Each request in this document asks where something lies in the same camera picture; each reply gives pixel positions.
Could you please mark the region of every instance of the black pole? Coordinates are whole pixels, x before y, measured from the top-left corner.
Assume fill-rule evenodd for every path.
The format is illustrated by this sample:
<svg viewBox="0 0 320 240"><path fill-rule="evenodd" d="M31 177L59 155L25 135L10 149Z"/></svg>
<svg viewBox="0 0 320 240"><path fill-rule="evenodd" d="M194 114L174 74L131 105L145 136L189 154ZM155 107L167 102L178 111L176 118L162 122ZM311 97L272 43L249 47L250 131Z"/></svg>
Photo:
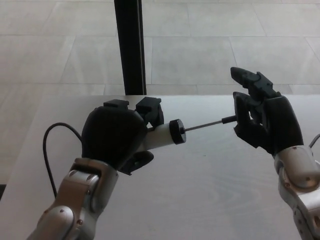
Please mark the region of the black pole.
<svg viewBox="0 0 320 240"><path fill-rule="evenodd" d="M144 31L141 0L114 0L126 95L146 95Z"/></svg>

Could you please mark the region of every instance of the robotic arm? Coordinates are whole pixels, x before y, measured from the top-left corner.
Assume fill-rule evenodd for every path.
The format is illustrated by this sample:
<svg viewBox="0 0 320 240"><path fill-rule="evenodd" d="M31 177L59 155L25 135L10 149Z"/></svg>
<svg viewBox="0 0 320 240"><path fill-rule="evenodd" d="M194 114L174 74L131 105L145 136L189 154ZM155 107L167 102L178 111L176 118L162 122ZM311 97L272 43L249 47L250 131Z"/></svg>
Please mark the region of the robotic arm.
<svg viewBox="0 0 320 240"><path fill-rule="evenodd" d="M260 72L232 67L231 77L248 95L233 93L235 116L201 126L185 129L179 119L164 124L161 99L152 97L135 110L128 109L128 101L112 100L92 111L82 131L82 158L74 161L28 239L92 240L118 172L131 175L148 164L154 158L150 149L185 143L187 131L235 121L239 138L273 156L280 196L293 210L302 240L320 239L319 163L304 146L288 99Z"/></svg>
<svg viewBox="0 0 320 240"><path fill-rule="evenodd" d="M233 93L236 135L273 156L280 196L291 207L302 240L320 239L319 163L312 146L304 145L288 99L260 72L232 67L231 76L249 93Z"/></svg>

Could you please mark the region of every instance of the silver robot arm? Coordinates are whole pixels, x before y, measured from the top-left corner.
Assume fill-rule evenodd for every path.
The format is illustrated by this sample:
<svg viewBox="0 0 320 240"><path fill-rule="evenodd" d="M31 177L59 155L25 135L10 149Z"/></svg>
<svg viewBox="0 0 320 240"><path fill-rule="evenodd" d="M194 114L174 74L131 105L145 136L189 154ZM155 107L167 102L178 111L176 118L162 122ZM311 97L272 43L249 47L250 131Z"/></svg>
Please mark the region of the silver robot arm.
<svg viewBox="0 0 320 240"><path fill-rule="evenodd" d="M320 239L320 164L309 146L280 151L274 158L281 198L291 207L302 240Z"/></svg>
<svg viewBox="0 0 320 240"><path fill-rule="evenodd" d="M77 158L53 204L28 240L93 240L96 223L116 185L118 173L102 161Z"/></svg>

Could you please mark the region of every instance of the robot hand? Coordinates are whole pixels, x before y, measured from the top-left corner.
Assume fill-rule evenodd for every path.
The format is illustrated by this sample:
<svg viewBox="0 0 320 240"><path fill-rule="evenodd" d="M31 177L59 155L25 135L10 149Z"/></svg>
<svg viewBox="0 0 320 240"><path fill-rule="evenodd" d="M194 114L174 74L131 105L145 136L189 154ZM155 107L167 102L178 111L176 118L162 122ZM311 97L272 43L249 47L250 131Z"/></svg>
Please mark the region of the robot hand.
<svg viewBox="0 0 320 240"><path fill-rule="evenodd" d="M164 124L160 102L160 98L145 97L130 110L128 101L114 99L93 110L82 130L82 157L131 175L154 159L148 150L185 143L183 123L176 119Z"/></svg>
<svg viewBox="0 0 320 240"><path fill-rule="evenodd" d="M249 93L233 93L236 135L273 156L280 196L292 208L301 238L320 239L319 163L304 146L292 106L260 72L232 67L231 77Z"/></svg>

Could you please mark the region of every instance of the black cable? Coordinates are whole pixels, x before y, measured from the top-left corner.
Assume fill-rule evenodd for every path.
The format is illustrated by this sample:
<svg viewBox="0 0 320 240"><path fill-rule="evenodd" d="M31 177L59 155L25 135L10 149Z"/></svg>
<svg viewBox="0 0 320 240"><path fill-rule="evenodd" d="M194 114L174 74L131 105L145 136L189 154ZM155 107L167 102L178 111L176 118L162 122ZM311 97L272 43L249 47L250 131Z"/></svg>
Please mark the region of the black cable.
<svg viewBox="0 0 320 240"><path fill-rule="evenodd" d="M63 126L63 127L66 127L68 129L70 129L75 135L76 137L80 140L81 144L82 144L82 147L84 145L83 141L82 141L82 138L81 138L81 135L77 132L77 130L75 130L72 126L70 126L69 124L67 123L64 123L64 122L57 122L55 124L52 124L50 127L48 127L48 129L45 131L44 133L44 136L43 136L43 143L42 143L42 149L43 149L43 156L44 156L44 163L45 163L45 166L46 166L46 170L48 172L48 175L49 175L49 179L50 179L50 183L51 183L51 186L52 186L52 191L53 191L53 195L54 195L54 198L57 197L57 189L56 189L56 185L55 185L55 182L54 182L54 178L52 177L52 172L51 172L51 169L50 169L50 165L49 165L49 161L48 161L48 155L47 155L47 138L48 138L48 135L49 135L49 132L57 127L57 126Z"/></svg>
<svg viewBox="0 0 320 240"><path fill-rule="evenodd" d="M314 137L314 139L311 141L311 143L309 144L309 148L312 148L316 141L320 138L320 134L318 134L317 136Z"/></svg>

